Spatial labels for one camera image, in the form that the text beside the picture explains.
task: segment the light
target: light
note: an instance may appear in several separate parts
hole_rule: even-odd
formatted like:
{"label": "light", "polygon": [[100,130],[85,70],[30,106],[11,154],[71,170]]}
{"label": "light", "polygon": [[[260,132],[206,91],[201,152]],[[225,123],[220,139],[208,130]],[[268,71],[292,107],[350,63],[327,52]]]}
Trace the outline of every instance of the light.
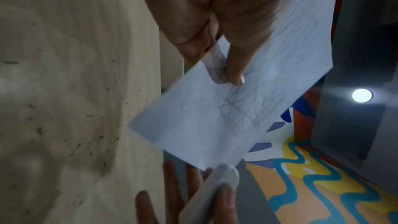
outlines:
{"label": "light", "polygon": [[355,102],[368,102],[372,99],[372,97],[372,92],[366,88],[359,88],[352,92],[352,98]]}

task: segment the wood grain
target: wood grain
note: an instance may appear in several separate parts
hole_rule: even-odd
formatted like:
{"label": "wood grain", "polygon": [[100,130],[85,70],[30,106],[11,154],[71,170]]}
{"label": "wood grain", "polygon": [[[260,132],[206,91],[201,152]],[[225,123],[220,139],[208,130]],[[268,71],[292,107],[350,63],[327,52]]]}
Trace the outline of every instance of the wood grain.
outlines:
{"label": "wood grain", "polygon": [[163,155],[126,124],[160,96],[144,0],[0,0],[0,220],[165,219]]}

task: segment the black debris speck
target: black debris speck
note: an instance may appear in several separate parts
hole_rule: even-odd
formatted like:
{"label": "black debris speck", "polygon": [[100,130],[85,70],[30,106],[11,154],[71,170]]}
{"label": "black debris speck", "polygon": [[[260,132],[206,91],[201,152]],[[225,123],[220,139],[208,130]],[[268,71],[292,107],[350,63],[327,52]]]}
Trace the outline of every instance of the black debris speck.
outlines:
{"label": "black debris speck", "polygon": [[43,128],[42,128],[42,127],[37,128],[37,129],[36,129],[36,132],[37,132],[37,134],[39,134],[39,135],[44,135],[44,133],[43,133]]}
{"label": "black debris speck", "polygon": [[4,64],[19,64],[18,61],[3,61]]}

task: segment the hand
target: hand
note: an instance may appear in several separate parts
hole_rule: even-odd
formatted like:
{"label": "hand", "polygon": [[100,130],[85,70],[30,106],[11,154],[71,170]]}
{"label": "hand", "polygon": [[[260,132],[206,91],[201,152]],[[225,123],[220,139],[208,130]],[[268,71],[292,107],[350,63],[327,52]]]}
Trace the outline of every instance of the hand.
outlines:
{"label": "hand", "polygon": [[[206,180],[213,170],[207,169],[204,173]],[[191,165],[185,166],[188,200],[202,186],[203,180],[200,171]],[[165,179],[166,202],[169,210],[171,224],[178,224],[178,215],[184,208],[180,188],[178,186],[177,175],[171,161],[163,164],[163,175]],[[223,187],[217,193],[214,203],[214,224],[239,224],[238,215],[235,209],[235,190],[230,187]],[[158,224],[149,194],[141,191],[136,196],[136,213],[138,224]]]}
{"label": "hand", "polygon": [[240,86],[257,49],[271,36],[290,0],[145,0],[167,39],[189,66],[222,35],[231,43],[226,64],[230,82]]}

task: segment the paper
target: paper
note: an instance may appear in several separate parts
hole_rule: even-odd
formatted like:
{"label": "paper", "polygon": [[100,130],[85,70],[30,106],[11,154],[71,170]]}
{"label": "paper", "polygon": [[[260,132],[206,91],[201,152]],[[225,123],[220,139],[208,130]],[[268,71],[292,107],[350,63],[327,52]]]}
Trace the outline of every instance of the paper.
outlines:
{"label": "paper", "polygon": [[[284,22],[248,66],[242,87],[215,83],[217,74],[210,76],[199,62],[129,128],[201,170],[237,165],[275,119],[332,68],[334,3],[293,0]],[[225,38],[218,45],[228,55]]]}

